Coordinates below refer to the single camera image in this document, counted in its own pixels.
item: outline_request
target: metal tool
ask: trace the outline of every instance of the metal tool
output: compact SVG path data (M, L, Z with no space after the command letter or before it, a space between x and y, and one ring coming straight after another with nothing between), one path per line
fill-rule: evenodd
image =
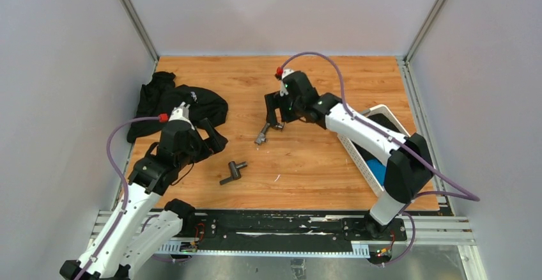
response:
M265 125L263 126L263 128L261 129L261 131L259 132L258 137L254 141L256 144L260 145L260 144L263 144L263 143L267 142L267 138L265 137L265 134L267 133L269 128L274 128L275 130L282 131L284 129L284 124L279 123L277 125L271 126L271 123L266 122Z
M246 162L242 162L239 164L235 164L234 161L229 162L228 167L229 167L229 172L231 173L231 176L220 181L220 184L224 185L226 183L232 182L233 180L241 179L241 172L239 171L239 169L245 168L247 166L248 164Z
M261 131L259 132L256 140L254 141L256 144L263 144L267 141L267 138L265 138L265 134L267 133L270 127L271 127L271 123L266 122L263 128L261 129Z

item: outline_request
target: white plastic crate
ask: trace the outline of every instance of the white plastic crate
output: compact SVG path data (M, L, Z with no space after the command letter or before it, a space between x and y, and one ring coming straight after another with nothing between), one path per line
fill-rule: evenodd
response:
M403 127L403 125L397 120L397 117L393 115L393 113L390 111L390 109L383 104L371 107L370 112L366 114L366 117L370 117L375 114L383 114L386 118L388 118L396 127L397 129L404 135L410 136L408 134L407 130ZM361 157L361 154L357 151L357 149L354 146L354 143L346 138L345 136L338 135L339 140L343 144L344 148L350 155L350 158L352 158L354 164L356 165L357 169L361 172L362 176L365 178L365 181L369 184L373 192L376 194L376 196L380 196L380 194L383 192L384 187L378 183L378 180L373 175L373 172L369 169L369 166L367 165L367 162Z

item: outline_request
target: black cloth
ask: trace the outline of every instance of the black cloth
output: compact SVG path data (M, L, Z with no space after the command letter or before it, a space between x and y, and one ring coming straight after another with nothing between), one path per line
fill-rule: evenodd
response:
M228 103L222 97L205 88L187 85L175 87L174 78L175 74L169 72L155 72L149 84L141 86L136 118L162 113L170 115L174 107L185 102L190 104L189 118L196 127L201 128L199 122L203 118L208 118L213 127L226 122ZM136 138L156 133L163 126L164 123L156 120L132 123L127 141L134 143Z

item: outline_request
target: wooden surface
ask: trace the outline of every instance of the wooden surface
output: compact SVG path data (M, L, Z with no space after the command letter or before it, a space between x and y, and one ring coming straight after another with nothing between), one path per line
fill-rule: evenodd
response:
M170 187L158 206L179 198L196 208L367 210L376 196L343 148L337 135L314 124L296 121L284 132L269 130L268 142L254 140L265 123L263 95L279 90L276 68L287 57L162 57L157 71L176 74L176 85L215 91L229 104L226 123L217 130L226 149L194 166L178 185ZM395 58L336 57L346 85L346 99L359 112L387 105L409 133L414 121ZM334 69L323 59L303 57L289 68L304 71L318 93L340 96ZM135 142L129 170L159 133ZM248 162L241 179L226 185L228 162ZM183 175L188 168L181 171ZM433 190L427 184L425 191ZM438 210L435 196L418 199L412 210Z

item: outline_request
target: black t-shaped object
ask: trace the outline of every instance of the black t-shaped object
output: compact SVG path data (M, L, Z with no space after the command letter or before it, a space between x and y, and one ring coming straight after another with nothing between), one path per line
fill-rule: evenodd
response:
M228 182L232 182L233 180L239 180L241 179L241 172L239 171L239 169L241 168L245 168L247 167L247 163L246 162L242 162L242 163L239 163L239 164L235 164L235 161L231 161L228 163L228 167L229 167L229 172L231 173L231 176L229 176L229 178L225 178L223 180L221 180L221 185L224 185Z

